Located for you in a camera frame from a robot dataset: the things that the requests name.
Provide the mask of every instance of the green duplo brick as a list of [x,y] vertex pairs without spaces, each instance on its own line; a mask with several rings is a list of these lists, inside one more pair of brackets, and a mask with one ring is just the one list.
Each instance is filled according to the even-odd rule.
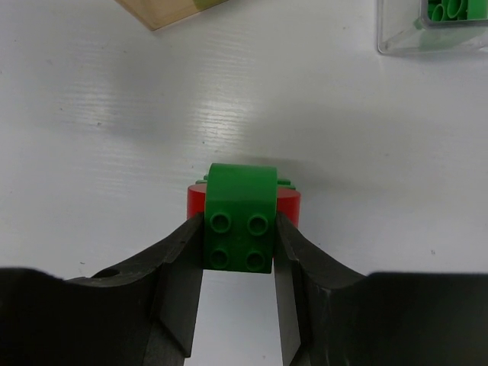
[[276,168],[212,164],[207,178],[204,267],[271,273]]

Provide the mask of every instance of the screw hole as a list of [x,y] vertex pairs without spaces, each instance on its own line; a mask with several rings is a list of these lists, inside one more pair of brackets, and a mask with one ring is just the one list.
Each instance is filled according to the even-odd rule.
[[247,228],[251,235],[261,236],[268,231],[268,221],[262,215],[253,215],[249,218]]
[[106,268],[99,271],[95,276],[92,278],[109,278],[115,277],[120,274],[120,271],[115,268]]
[[230,229],[230,216],[226,213],[216,213],[210,218],[210,227],[219,234],[224,234]]

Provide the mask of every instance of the green lego brick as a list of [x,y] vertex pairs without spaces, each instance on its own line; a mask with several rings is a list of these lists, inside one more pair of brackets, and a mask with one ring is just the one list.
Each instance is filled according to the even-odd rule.
[[297,190],[297,187],[288,178],[278,178],[278,187]]
[[432,21],[465,21],[488,18],[486,0],[429,0]]
[[276,168],[212,164],[205,201],[204,267],[271,273]]

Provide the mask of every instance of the red cylindrical brick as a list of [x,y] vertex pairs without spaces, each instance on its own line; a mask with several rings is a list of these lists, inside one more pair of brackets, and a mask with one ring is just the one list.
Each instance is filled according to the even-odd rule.
[[[207,185],[191,185],[188,187],[187,198],[187,218],[205,211],[205,194]],[[300,218],[300,199],[301,194],[298,191],[289,188],[278,188],[277,210],[287,215],[288,219],[298,227]]]

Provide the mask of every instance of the wooden block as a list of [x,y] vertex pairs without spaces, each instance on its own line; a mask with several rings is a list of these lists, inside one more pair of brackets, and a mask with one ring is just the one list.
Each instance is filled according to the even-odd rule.
[[116,0],[151,31],[226,0]]

